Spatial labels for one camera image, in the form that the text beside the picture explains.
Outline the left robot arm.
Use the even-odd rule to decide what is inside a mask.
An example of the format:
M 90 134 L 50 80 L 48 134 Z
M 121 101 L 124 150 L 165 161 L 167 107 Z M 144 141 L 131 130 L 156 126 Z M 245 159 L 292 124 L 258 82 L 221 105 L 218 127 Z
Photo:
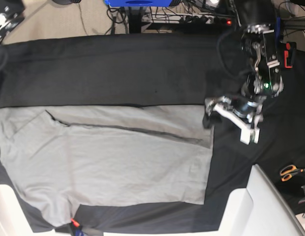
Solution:
M 284 88 L 277 58 L 275 9 L 270 0 L 232 0 L 230 5 L 250 69 L 238 75 L 226 71 L 231 78 L 246 77 L 246 81 L 239 93 L 205 99 L 204 126 L 227 118 L 241 130 L 240 141 L 248 145 L 259 141 L 263 102 L 279 96 Z

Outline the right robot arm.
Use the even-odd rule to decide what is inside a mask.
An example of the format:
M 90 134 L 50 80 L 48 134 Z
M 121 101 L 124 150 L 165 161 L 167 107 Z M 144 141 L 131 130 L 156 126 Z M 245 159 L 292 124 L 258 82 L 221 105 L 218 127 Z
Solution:
M 0 44 L 23 20 L 22 0 L 0 0 Z

